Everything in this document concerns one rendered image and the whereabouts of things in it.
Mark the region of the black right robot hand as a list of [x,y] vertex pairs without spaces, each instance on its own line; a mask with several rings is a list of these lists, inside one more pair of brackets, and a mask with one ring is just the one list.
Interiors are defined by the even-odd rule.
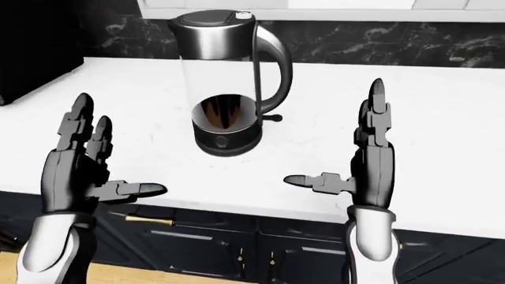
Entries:
[[389,129],[391,105],[386,102],[383,80],[378,78],[372,82],[358,113],[358,127],[353,133],[357,150],[350,161],[351,177],[342,180],[339,174],[323,172],[317,177],[292,174],[283,181],[318,193],[348,192],[354,205],[388,209],[395,183],[395,149],[386,138]]

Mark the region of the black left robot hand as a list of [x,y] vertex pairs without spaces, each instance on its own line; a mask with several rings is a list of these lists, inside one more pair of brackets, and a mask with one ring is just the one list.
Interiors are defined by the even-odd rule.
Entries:
[[113,150],[112,122],[103,115],[92,124],[94,102],[80,94],[60,124],[57,147],[50,151],[41,177],[43,212],[92,214],[98,203],[134,203],[140,198],[161,196],[166,186],[111,181],[107,159]]

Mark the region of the glass and steel electric kettle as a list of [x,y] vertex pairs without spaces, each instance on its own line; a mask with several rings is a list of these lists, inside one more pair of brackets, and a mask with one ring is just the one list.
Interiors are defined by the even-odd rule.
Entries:
[[[242,155],[260,142],[264,115],[293,82],[291,54],[248,11],[213,9],[167,21],[177,46],[196,145],[218,157]],[[271,56],[279,88],[262,98],[259,54]]]

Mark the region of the dark cabinet door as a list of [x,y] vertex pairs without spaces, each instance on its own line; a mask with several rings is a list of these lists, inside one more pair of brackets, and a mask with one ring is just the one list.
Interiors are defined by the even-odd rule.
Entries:
[[[94,261],[101,264],[246,282],[257,280],[254,234],[153,231],[131,236],[107,224],[99,224],[96,233],[99,244]],[[243,270],[237,262],[240,248],[244,249]]]
[[[261,284],[342,284],[342,224],[259,217],[257,277]],[[270,252],[275,269],[269,274]]]

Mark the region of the dark cabinet drawer front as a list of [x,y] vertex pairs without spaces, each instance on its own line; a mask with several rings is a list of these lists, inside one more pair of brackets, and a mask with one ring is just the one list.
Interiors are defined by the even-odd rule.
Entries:
[[[101,221],[115,231],[131,236],[151,234],[153,231],[178,234],[213,234],[215,232],[251,234],[256,231],[256,217],[226,212],[152,205],[101,205],[96,214]],[[125,217],[127,215],[153,219],[173,219],[174,225],[168,226],[152,222],[126,222]]]

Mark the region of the black appliance box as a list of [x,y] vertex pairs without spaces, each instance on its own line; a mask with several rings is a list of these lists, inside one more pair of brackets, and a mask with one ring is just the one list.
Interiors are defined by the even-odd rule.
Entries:
[[84,63],[72,0],[0,0],[0,106]]

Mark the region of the white upper cabinet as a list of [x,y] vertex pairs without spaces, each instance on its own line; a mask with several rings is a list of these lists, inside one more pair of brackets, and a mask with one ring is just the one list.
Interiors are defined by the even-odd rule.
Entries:
[[505,0],[137,0],[146,19],[204,9],[249,11],[261,21],[505,23]]

